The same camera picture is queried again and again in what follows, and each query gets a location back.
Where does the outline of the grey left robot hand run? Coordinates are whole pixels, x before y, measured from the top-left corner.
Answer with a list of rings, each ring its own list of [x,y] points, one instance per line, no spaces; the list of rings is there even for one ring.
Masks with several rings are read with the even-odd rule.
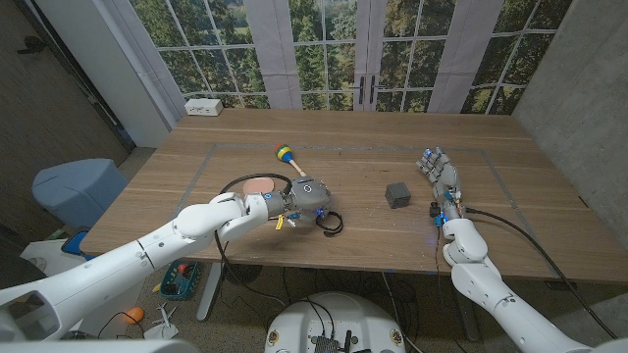
[[[314,224],[331,211],[328,187],[318,179],[301,178],[291,182],[289,191],[272,191],[263,195],[270,218],[288,215],[297,223]]]

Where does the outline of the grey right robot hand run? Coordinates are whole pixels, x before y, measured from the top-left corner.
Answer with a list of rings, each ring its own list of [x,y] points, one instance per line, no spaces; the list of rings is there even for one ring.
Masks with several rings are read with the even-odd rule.
[[[416,165],[432,185],[441,213],[448,220],[463,218],[462,187],[457,168],[441,147],[427,148]]]

